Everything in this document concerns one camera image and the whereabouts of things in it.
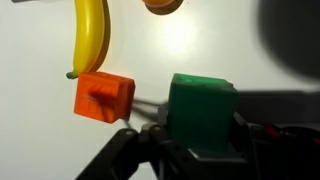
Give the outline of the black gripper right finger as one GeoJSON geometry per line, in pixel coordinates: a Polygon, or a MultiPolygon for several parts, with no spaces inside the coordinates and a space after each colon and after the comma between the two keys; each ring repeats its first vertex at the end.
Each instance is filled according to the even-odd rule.
{"type": "Polygon", "coordinates": [[[318,130],[249,123],[236,113],[231,142],[245,153],[257,180],[320,180],[318,130]]]}

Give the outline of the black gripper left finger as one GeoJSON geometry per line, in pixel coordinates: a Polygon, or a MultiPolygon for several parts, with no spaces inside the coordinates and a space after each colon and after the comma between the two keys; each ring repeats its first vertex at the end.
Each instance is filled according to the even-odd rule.
{"type": "Polygon", "coordinates": [[[140,132],[117,131],[76,180],[129,180],[142,163],[149,163],[157,180],[196,180],[199,162],[165,127],[146,124],[140,132]]]}

